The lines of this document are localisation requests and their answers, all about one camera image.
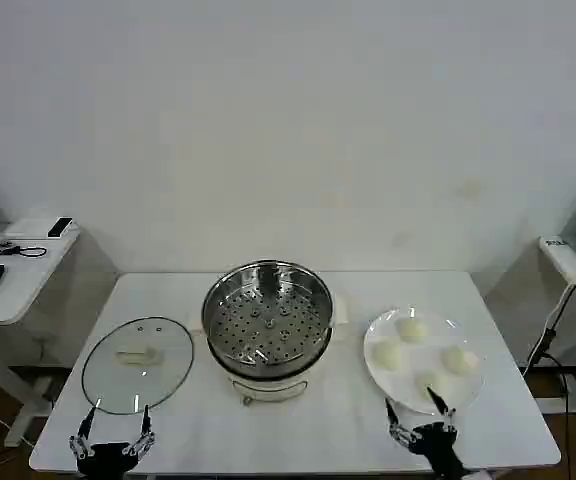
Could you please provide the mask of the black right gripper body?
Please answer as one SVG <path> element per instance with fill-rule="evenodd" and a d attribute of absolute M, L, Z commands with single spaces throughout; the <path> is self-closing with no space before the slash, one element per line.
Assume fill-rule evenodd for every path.
<path fill-rule="evenodd" d="M 462 479 L 467 469 L 456 455 L 453 445 L 457 429 L 444 422 L 415 427 L 410 440 L 410 452 L 423 456 L 437 479 Z"/>

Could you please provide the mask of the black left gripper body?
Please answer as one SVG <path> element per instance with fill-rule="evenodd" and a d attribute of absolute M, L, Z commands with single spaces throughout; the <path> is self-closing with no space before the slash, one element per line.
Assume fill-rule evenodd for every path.
<path fill-rule="evenodd" d="M 131 455 L 128 442 L 94 444 L 77 459 L 77 468 L 83 476 L 124 476 L 138 464 Z"/>

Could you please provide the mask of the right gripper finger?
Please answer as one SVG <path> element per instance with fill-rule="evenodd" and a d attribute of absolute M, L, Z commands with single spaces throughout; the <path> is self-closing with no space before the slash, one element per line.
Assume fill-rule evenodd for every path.
<path fill-rule="evenodd" d="M 389 421 L 389 435 L 400 446 L 404 447 L 412 453 L 416 453 L 419 435 L 415 431 L 408 429 L 400 423 L 392 401 L 389 398 L 385 399 L 385 405 Z"/>
<path fill-rule="evenodd" d="M 456 432 L 456 427 L 454 424 L 454 416 L 456 410 L 454 408 L 449 407 L 445 402 L 445 400 L 439 394 L 437 394 L 430 386 L 426 387 L 426 391 L 430 399 L 434 403 L 436 409 L 442 416 L 445 429 L 449 432 Z"/>

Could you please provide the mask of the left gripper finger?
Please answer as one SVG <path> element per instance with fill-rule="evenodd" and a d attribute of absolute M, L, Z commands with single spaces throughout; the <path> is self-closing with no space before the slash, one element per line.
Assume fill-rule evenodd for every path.
<path fill-rule="evenodd" d="M 88 414 L 81 421 L 77 433 L 69 438 L 69 447 L 76 458 L 88 458 L 94 455 L 89 435 L 92 429 L 97 404 L 93 404 Z"/>
<path fill-rule="evenodd" d="M 141 431 L 138 439 L 122 450 L 126 456 L 144 456 L 155 443 L 155 433 L 152 430 L 149 406 L 144 406 Z"/>

